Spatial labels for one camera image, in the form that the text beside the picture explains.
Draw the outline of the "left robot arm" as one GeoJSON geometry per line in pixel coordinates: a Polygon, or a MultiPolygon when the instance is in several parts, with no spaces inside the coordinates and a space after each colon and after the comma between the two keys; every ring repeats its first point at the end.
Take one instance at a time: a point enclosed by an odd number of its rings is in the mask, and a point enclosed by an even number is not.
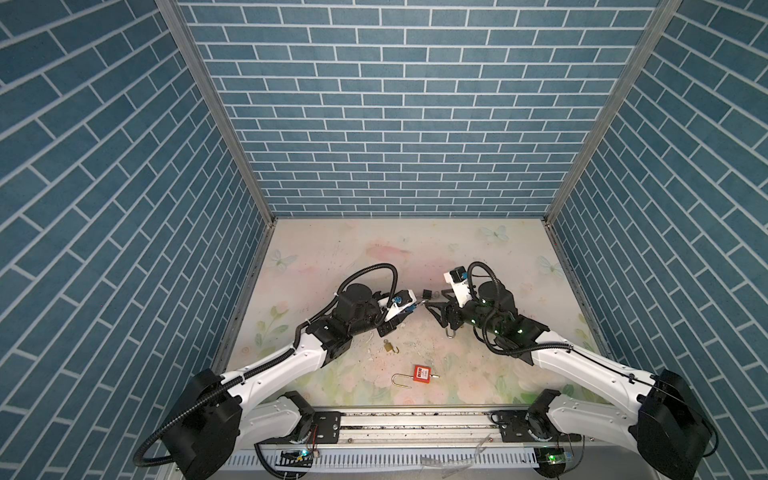
{"type": "Polygon", "coordinates": [[[397,285],[394,265],[365,267],[296,327],[287,346],[240,369],[195,375],[162,424],[137,447],[133,465],[173,464],[186,479],[207,479],[245,446],[304,439],[315,411],[284,387],[338,359],[355,336],[395,330],[418,305],[413,291],[397,285]]]}

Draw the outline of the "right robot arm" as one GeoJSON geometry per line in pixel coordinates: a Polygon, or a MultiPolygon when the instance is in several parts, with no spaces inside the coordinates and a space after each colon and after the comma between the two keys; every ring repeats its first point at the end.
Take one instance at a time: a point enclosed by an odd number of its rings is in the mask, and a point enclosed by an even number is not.
{"type": "Polygon", "coordinates": [[[691,479],[713,455],[720,437],[687,381],[664,369],[650,373],[580,347],[547,325],[519,312],[515,297],[485,263],[475,261],[444,275],[438,300],[423,302],[439,325],[454,334],[463,325],[492,354],[560,375],[593,394],[580,401],[545,389],[528,407],[531,437],[595,438],[635,452],[668,479],[691,479]]]}

